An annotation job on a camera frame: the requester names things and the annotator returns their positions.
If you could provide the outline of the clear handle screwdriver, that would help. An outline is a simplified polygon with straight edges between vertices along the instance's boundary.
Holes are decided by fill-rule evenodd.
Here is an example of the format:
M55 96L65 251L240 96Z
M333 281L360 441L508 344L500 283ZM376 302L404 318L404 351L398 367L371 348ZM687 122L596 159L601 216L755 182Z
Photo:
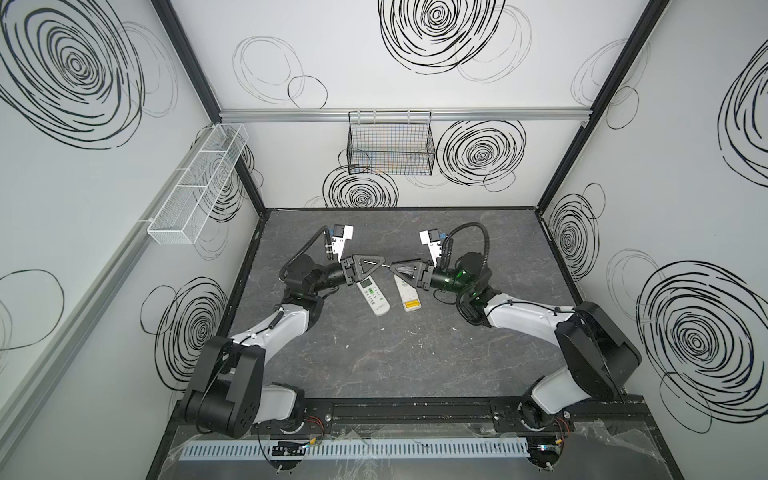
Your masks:
M363 272L376 271L376 270L389 270L390 265L382 262L373 262L364 260L360 264Z

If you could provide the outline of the white remote with batteries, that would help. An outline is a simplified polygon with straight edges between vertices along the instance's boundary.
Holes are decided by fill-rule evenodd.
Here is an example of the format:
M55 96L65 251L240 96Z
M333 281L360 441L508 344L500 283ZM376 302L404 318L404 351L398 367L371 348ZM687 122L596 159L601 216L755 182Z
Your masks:
M419 299L417 290L414 287L410 286L408 283L406 283L403 279L395 275L394 281L401 299L402 306L405 301Z

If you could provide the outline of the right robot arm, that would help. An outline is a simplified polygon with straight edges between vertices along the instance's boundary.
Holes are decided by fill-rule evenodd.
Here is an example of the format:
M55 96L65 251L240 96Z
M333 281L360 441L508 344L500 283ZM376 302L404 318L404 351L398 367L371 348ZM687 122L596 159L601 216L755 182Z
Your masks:
M490 285L484 256L470 252L444 269L423 260L394 263L390 271L416 289L455 295L455 307L472 325L507 329L557 346L565 365L536 380L521 397L523 425L542 431L555 417L587 399L617 401L642 362L639 350L597 304L555 306L522 300Z

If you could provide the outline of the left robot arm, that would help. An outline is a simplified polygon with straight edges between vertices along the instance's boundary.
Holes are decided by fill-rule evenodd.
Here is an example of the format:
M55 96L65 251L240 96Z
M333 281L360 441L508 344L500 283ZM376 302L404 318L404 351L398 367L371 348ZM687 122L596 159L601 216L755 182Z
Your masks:
M264 383L269 360L319 320L325 291L367 280L385 258L352 255L327 265L299 254L279 273L285 290L266 319L230 337L214 336L203 346L179 405L181 418L200 433L240 438L258 423L303 424L304 392Z

